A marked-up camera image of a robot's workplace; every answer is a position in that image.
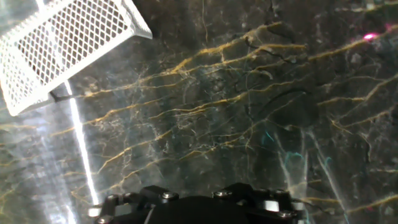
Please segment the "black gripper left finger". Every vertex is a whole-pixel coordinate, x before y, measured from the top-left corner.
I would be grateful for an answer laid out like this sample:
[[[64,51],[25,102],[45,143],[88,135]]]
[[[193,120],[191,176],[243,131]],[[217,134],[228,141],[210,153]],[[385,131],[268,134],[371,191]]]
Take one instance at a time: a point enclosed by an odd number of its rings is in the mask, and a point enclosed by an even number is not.
[[[111,194],[101,204],[92,205],[88,216],[94,224],[144,223],[157,205],[180,198],[179,194],[156,185],[139,192]]]

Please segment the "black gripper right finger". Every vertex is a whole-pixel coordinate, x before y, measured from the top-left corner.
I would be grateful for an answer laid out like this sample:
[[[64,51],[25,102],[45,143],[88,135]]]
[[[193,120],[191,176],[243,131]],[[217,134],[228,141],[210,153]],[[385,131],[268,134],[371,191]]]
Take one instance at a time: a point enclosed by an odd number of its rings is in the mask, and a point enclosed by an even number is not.
[[[249,184],[236,183],[213,192],[213,198],[234,205],[249,224],[307,222],[305,206],[286,190],[254,189]]]

